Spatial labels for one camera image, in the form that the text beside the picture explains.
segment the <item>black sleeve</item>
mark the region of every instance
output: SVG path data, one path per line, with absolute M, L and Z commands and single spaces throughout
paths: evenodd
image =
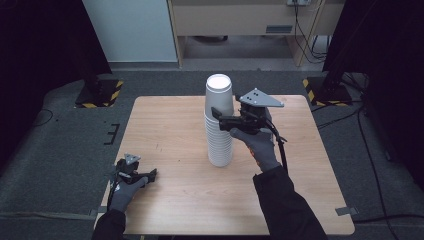
M 306 200 L 294 191 L 286 171 L 273 168 L 253 177 L 271 239 L 327 239 Z
M 107 240 L 107 239 L 124 239 L 125 231 L 125 214 L 118 210 L 112 209 L 107 211 L 97 221 L 94 229 L 92 240 Z

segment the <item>cup stack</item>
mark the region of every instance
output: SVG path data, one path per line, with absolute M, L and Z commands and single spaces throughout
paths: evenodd
M 219 129 L 219 121 L 212 116 L 214 107 L 223 116 L 234 114 L 231 79 L 223 74 L 214 74 L 206 81 L 205 129 L 209 161 L 224 167 L 233 157 L 233 139 L 227 131 Z

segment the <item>wooden table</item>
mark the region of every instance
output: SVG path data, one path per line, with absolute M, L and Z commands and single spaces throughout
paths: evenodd
M 296 191 L 309 203 L 325 232 L 354 232 L 350 215 L 335 209 L 345 201 L 306 99 L 274 96 L 270 108 Z M 236 112 L 240 103 L 234 103 Z M 278 146 L 275 148 L 279 159 Z M 232 162 L 213 166 L 207 157 L 204 96 L 136 99 L 116 160 L 141 155 L 140 172 L 158 169 L 156 182 L 137 192 L 127 214 L 127 234 L 268 235 L 252 182 L 260 169 L 243 142 L 234 140 Z M 107 187 L 102 206 L 106 206 Z

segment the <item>hand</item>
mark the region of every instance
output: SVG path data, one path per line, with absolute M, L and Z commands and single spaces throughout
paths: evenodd
M 148 183 L 147 177 L 142 177 L 137 182 L 128 185 L 121 180 L 121 177 L 118 177 L 118 185 L 116 186 L 115 192 L 113 193 L 112 201 L 110 204 L 110 209 L 116 209 L 121 212 L 127 210 L 128 204 L 133 199 L 135 193 L 138 189 Z
M 250 135 L 238 128 L 233 128 L 230 130 L 230 135 L 246 144 L 262 172 L 281 165 L 275 157 L 272 133 L 259 132 L 256 135 Z

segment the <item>white panel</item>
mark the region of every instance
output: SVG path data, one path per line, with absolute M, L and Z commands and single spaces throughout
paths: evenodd
M 166 0 L 84 0 L 109 62 L 176 62 Z

